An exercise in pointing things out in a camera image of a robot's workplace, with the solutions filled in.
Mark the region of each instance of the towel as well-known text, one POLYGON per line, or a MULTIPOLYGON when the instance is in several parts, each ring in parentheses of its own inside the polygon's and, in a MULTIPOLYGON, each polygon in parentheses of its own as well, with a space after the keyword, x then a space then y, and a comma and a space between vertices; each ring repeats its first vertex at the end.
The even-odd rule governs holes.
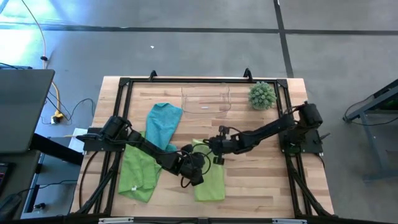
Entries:
MULTIPOLYGON (((182 115, 181 108, 169 103, 158 103, 147 116, 147 131, 141 135, 164 151, 177 147, 169 144, 182 115)), ((118 192, 129 198, 148 202, 154 193, 161 166, 156 160, 136 147, 126 146, 120 171, 118 192)))
MULTIPOLYGON (((194 139, 192 145, 203 144, 201 141, 194 139)), ((210 149, 208 146, 201 145, 193 149, 194 152, 202 152, 208 154, 210 149)), ((203 175, 204 182, 202 184, 194 186, 195 201, 197 202, 214 202, 225 199, 225 184, 224 184, 224 169, 223 166, 213 163, 215 155, 213 153, 208 154, 211 162, 210 170, 203 175)), ((205 165, 202 168, 202 172, 206 172, 209 167, 209 160, 205 158, 205 165)))

